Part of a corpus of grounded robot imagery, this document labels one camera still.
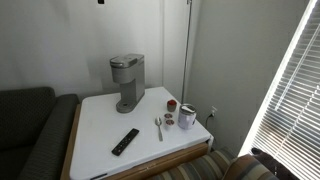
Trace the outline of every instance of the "metal spoon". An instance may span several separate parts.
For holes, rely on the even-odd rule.
[[[159,127],[159,141],[162,141],[162,133],[161,133],[161,129],[160,129],[160,125],[162,124],[162,121],[161,121],[160,117],[156,118],[155,123]]]

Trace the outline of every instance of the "single-serve coffee maker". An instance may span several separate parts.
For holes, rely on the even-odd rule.
[[[117,103],[119,113],[131,112],[144,95],[144,56],[128,54],[110,60],[112,77],[120,84],[121,100]]]

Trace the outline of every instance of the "window blinds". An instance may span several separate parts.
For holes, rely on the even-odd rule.
[[[300,179],[320,179],[320,1],[280,77],[251,147],[269,153]]]

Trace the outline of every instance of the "white table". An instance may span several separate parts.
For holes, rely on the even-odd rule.
[[[211,146],[212,135],[198,121],[190,130],[178,126],[179,103],[172,113],[175,124],[167,128],[163,116],[168,113],[166,103],[170,99],[174,97],[163,87],[146,89],[136,108],[127,114],[116,111],[119,93],[84,99],[70,178],[81,180],[100,175],[101,178],[108,177],[207,140]],[[158,127],[154,123],[157,116],[163,120],[162,142],[159,141]],[[113,155],[112,149],[132,128],[140,130],[139,134],[120,156]]]

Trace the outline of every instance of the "black remote control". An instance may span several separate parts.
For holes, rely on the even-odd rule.
[[[132,139],[136,137],[136,135],[139,133],[138,129],[132,129],[121,141],[120,143],[111,151],[112,154],[116,156],[120,156],[122,151],[130,144]]]

